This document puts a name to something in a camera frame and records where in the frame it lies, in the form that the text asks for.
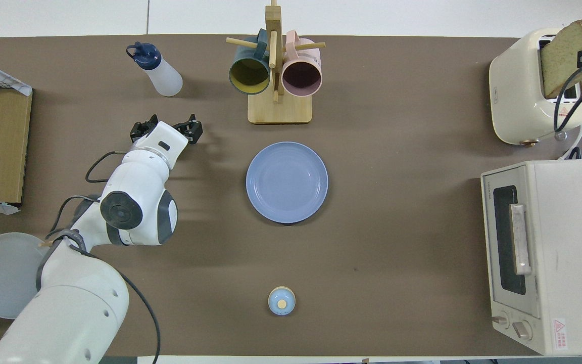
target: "bread slice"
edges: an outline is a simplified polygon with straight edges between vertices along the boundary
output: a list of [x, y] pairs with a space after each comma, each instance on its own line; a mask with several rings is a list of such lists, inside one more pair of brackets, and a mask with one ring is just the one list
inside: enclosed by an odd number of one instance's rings
[[[540, 51], [545, 99], [557, 97], [565, 81], [576, 71], [576, 55], [582, 51], [582, 19], [561, 29], [551, 43]], [[582, 80], [582, 72], [567, 86]]]

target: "blue bottle cap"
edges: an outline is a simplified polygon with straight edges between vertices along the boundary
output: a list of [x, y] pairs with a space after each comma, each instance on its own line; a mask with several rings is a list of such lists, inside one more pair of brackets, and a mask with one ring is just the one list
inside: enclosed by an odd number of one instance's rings
[[268, 308], [278, 316], [285, 316], [296, 306], [296, 296], [288, 287], [279, 286], [268, 295]]
[[[134, 54], [129, 52], [130, 49], [136, 49]], [[134, 59], [134, 62], [146, 71], [155, 69], [161, 64], [161, 52], [150, 43], [140, 43], [137, 41], [133, 45], [127, 46], [127, 55]]]

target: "toaster oven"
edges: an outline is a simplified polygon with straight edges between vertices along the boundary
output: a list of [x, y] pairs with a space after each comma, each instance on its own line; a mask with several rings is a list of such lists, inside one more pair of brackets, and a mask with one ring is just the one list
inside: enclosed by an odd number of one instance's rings
[[494, 329], [543, 355], [582, 355], [582, 160], [480, 179]]

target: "dark green mug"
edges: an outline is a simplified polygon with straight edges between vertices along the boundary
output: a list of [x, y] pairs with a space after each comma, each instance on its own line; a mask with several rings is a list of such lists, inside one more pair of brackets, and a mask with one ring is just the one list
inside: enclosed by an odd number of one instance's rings
[[241, 93], [255, 95], [266, 90], [270, 81], [266, 29], [260, 29], [257, 36], [250, 36], [244, 40], [257, 43], [257, 46], [256, 48], [237, 46], [233, 64], [228, 71], [228, 79]]

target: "oven window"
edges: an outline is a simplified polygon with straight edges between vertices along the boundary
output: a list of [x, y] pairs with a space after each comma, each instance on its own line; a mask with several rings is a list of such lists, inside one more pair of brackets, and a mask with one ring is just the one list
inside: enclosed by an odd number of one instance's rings
[[500, 263], [500, 281], [504, 290], [524, 295], [524, 275], [515, 274], [513, 265], [513, 243], [511, 242], [511, 218], [509, 205], [518, 203], [515, 186], [494, 189], [495, 229], [497, 231], [497, 254]]

